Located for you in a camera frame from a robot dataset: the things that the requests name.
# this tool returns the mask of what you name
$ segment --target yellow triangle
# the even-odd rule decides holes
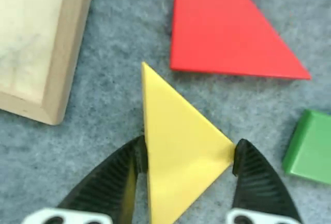
[[[233,162],[235,145],[142,63],[150,223],[171,224]]]

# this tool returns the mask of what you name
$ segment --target green block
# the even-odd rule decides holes
[[[283,160],[285,173],[331,184],[331,116],[306,110]]]

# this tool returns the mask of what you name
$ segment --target screw hole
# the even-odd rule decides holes
[[[244,216],[244,215],[238,215],[235,219],[234,219],[234,223],[235,224],[254,224],[251,219],[249,219],[248,217]]]
[[[63,218],[59,216],[55,216],[48,219],[44,224],[63,224],[63,222],[64,222]]]

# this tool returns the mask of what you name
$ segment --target triangle block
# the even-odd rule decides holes
[[[175,0],[171,68],[310,79],[251,0]]]
[[[235,145],[142,64],[150,223],[171,224],[233,162]]]

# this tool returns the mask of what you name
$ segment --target wooden board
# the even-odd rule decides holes
[[[0,0],[0,108],[64,118],[91,0]]]

